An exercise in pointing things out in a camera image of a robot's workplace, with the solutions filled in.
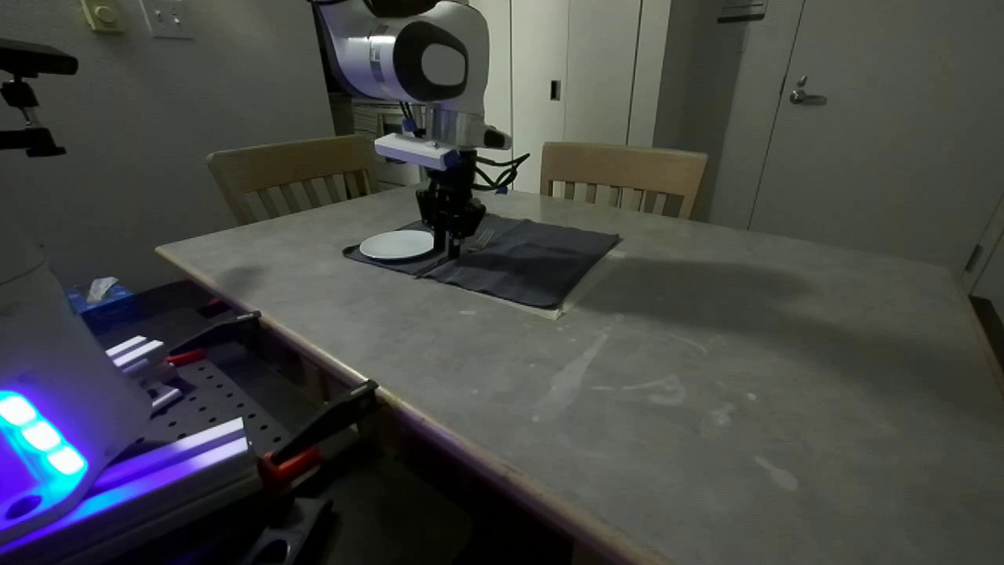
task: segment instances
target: table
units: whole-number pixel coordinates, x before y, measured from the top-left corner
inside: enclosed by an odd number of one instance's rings
[[[942,266],[534,195],[619,232],[563,313],[342,256],[412,190],[162,244],[582,544],[632,561],[1002,561],[1002,369]]]

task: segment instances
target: white wall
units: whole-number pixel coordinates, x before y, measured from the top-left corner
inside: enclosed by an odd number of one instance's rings
[[[78,0],[0,4],[0,36],[81,58],[73,77],[33,80],[40,120],[70,154],[7,149],[0,189],[64,281],[117,272],[146,289],[176,276],[154,244],[233,221],[208,149],[329,133],[329,109],[309,0],[190,0],[195,39],[151,39],[139,4],[120,5],[130,32],[104,36]]]
[[[723,4],[674,0],[658,148],[709,154],[698,217],[746,226],[800,0],[773,0],[758,20],[715,20]]]

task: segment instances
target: blue light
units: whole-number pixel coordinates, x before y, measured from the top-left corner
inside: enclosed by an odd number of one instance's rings
[[[23,437],[37,449],[37,453],[53,453],[64,437],[56,434],[53,424],[33,419],[31,427],[23,427]]]
[[[0,416],[13,427],[26,427],[37,416],[33,405],[26,395],[0,393]]]
[[[60,475],[78,475],[87,468],[87,462],[73,449],[64,446],[60,453],[51,453],[48,462],[60,469]]]

